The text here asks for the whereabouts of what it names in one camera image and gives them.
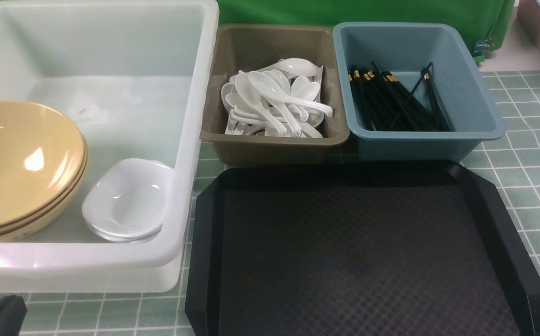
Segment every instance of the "stacked bowls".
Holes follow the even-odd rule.
[[[71,119],[40,104],[0,101],[0,242],[56,219],[87,164],[87,144]]]

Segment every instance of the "blue plastic bin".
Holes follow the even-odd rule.
[[[334,28],[334,44],[347,123],[364,161],[452,160],[459,162],[484,140],[504,136],[506,123],[458,32],[447,25],[349,22]],[[411,90],[421,70],[432,78],[452,132],[377,132],[363,127],[349,83],[351,66],[391,71]],[[415,97],[428,106],[425,85]]]

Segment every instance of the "table surface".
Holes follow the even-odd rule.
[[[463,164],[494,183],[540,273],[540,70],[484,72],[508,124],[504,138],[486,142]],[[353,141],[328,162],[356,162]],[[195,197],[227,169],[211,144],[202,143],[193,187],[181,280],[161,294],[22,294],[29,308],[22,335],[189,336],[184,314]]]

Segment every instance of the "green cloth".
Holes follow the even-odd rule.
[[[271,23],[332,27],[347,21],[445,23],[471,51],[491,38],[498,49],[515,0],[218,0],[220,24]]]

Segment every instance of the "brown plastic bin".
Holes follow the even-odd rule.
[[[238,70],[251,71],[279,59],[300,57],[323,65],[321,102],[334,115],[324,119],[323,139],[278,138],[224,134],[228,113],[220,90]],[[349,138],[336,70],[334,41],[329,28],[283,25],[223,25],[218,28],[201,140],[212,143],[218,158],[234,166],[317,164],[333,147]]]

